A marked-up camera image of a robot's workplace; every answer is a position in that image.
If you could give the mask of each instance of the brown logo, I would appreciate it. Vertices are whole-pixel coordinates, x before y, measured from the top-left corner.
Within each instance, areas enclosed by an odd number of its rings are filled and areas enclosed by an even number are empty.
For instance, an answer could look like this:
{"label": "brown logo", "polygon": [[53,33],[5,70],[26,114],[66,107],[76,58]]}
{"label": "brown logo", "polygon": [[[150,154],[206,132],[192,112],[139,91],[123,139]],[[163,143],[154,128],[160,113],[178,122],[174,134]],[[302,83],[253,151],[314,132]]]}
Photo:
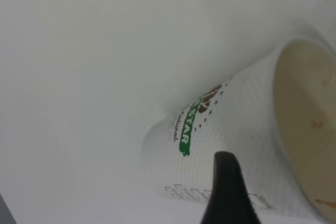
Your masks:
{"label": "brown logo", "polygon": [[213,89],[211,89],[209,92],[205,94],[202,100],[202,103],[198,108],[199,113],[203,113],[209,108],[211,98],[214,97],[218,93],[221,87],[222,85],[219,84],[218,86],[214,87]]}

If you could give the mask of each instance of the white surface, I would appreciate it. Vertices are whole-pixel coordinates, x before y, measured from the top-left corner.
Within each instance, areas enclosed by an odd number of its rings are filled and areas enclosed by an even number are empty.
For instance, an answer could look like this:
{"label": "white surface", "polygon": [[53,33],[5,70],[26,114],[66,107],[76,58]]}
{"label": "white surface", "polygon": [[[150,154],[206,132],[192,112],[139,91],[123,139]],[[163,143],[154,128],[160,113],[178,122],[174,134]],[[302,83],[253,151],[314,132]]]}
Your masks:
{"label": "white surface", "polygon": [[205,206],[139,179],[145,131],[318,1],[0,0],[0,193],[16,221],[198,223]]}

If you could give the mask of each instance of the printed logo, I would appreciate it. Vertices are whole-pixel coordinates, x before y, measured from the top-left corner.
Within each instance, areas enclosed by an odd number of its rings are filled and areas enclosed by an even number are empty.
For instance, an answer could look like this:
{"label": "printed logo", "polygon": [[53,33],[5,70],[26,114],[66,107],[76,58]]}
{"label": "printed logo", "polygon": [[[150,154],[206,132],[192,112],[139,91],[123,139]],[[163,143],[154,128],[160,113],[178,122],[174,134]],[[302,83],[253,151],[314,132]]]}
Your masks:
{"label": "printed logo", "polygon": [[183,156],[190,155],[190,140],[191,140],[191,132],[193,130],[193,123],[195,120],[195,115],[198,110],[199,105],[202,102],[202,98],[199,98],[197,101],[193,103],[190,110],[188,111],[187,117],[184,120],[181,139],[180,139],[180,152],[182,152]]}
{"label": "printed logo", "polygon": [[215,88],[211,89],[205,95],[201,96],[198,100],[196,100],[190,107],[188,114],[184,120],[180,138],[180,152],[183,154],[183,156],[190,155],[191,133],[193,132],[193,123],[195,121],[196,113],[204,113],[208,109],[208,107],[210,106],[211,98],[213,98],[217,94],[221,87],[222,85],[220,84]]}

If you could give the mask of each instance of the paper cup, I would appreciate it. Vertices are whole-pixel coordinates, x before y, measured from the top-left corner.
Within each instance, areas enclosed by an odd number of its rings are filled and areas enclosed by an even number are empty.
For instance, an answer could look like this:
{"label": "paper cup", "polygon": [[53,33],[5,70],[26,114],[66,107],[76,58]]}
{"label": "paper cup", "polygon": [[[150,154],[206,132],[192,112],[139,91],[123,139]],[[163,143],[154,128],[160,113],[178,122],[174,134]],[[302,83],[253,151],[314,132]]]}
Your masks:
{"label": "paper cup", "polygon": [[229,151],[257,209],[320,219],[315,205],[336,220],[335,87],[327,47],[288,39],[152,127],[141,151],[143,173],[168,197],[207,202],[214,154]]}

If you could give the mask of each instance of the black object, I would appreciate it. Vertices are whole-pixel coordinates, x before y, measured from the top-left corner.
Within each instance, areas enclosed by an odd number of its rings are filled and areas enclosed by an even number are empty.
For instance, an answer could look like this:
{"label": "black object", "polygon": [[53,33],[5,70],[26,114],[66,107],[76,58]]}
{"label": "black object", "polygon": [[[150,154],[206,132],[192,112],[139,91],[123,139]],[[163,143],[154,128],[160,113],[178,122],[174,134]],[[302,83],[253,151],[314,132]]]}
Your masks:
{"label": "black object", "polygon": [[215,154],[212,194],[201,224],[261,224],[248,197],[236,156]]}

